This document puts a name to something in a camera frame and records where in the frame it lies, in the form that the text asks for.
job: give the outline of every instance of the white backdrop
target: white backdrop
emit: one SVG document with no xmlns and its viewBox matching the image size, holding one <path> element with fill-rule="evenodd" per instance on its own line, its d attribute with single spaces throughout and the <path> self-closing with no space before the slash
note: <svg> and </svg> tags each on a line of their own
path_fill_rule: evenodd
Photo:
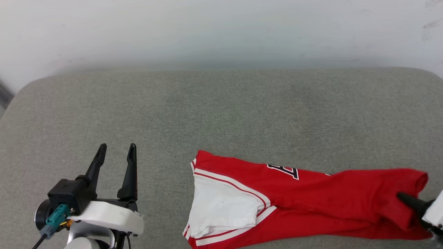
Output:
<svg viewBox="0 0 443 249">
<path fill-rule="evenodd" d="M 408 66 L 443 76 L 443 0 L 0 0 L 0 81 L 112 68 Z"/>
</svg>

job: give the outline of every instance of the red jersey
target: red jersey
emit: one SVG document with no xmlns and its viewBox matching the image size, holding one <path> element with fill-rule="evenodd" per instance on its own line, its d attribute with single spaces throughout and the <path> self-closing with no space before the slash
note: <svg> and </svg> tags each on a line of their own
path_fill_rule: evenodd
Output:
<svg viewBox="0 0 443 249">
<path fill-rule="evenodd" d="M 333 234 L 424 239 L 430 234 L 396 195 L 417 197 L 427 183 L 412 169 L 334 175 L 250 163 L 199 151 L 195 193 L 183 232 L 194 249 L 239 248 L 288 237 Z"/>
</svg>

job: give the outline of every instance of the gray table surface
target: gray table surface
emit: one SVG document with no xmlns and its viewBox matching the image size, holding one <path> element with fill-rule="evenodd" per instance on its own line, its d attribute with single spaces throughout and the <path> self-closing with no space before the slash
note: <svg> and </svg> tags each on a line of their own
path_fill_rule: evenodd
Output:
<svg viewBox="0 0 443 249">
<path fill-rule="evenodd" d="M 31 248 L 34 212 L 108 144 L 97 191 L 114 198 L 137 144 L 135 249 L 189 248 L 181 233 L 197 150 L 313 171 L 412 167 L 443 188 L 443 80 L 409 68 L 88 73 L 32 82 L 0 120 L 1 248 Z M 67 233 L 42 248 L 63 248 Z M 313 236 L 255 249 L 427 249 L 426 241 Z"/>
</svg>

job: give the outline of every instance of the teal connector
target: teal connector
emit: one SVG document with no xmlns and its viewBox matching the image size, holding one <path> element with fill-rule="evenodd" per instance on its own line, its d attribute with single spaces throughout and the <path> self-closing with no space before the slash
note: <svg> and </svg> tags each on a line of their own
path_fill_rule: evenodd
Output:
<svg viewBox="0 0 443 249">
<path fill-rule="evenodd" d="M 68 218 L 70 214 L 71 214 L 70 208 L 65 204 L 61 204 L 51 214 L 51 216 L 49 216 L 49 218 L 46 220 L 46 224 L 54 228 L 58 228 L 60 224 L 65 222 L 66 218 Z"/>
</svg>

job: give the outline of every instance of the black cable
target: black cable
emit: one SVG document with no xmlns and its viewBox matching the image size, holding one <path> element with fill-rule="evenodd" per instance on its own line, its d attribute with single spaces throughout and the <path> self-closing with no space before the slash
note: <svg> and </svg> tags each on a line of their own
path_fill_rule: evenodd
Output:
<svg viewBox="0 0 443 249">
<path fill-rule="evenodd" d="M 32 249 L 37 249 L 40 246 L 40 244 L 45 240 L 46 236 L 48 235 L 47 234 L 42 235 L 39 241 L 37 241 L 37 243 L 35 244 L 35 246 L 32 247 Z"/>
<path fill-rule="evenodd" d="M 129 246 L 129 249 L 131 249 L 131 240 L 129 239 L 129 234 L 127 234 L 126 237 L 128 238 L 128 246 Z"/>
</svg>

